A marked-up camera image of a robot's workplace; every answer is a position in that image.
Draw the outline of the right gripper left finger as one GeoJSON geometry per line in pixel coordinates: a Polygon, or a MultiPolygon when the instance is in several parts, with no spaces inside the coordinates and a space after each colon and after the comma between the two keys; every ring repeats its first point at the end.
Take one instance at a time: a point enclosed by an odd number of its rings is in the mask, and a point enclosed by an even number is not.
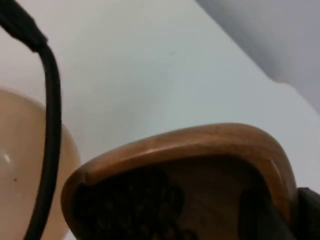
{"type": "Polygon", "coordinates": [[[243,191],[239,200],[238,238],[240,240],[295,240],[292,227],[297,220],[297,191],[289,196],[289,222],[272,203],[265,188],[243,191]]]}

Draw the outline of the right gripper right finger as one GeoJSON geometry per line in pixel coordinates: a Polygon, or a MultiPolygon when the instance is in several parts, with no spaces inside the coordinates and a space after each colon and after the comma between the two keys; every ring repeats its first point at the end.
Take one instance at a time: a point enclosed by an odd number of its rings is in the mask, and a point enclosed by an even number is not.
{"type": "Polygon", "coordinates": [[[298,217],[294,240],[320,240],[320,194],[308,187],[299,187],[298,217]]]}

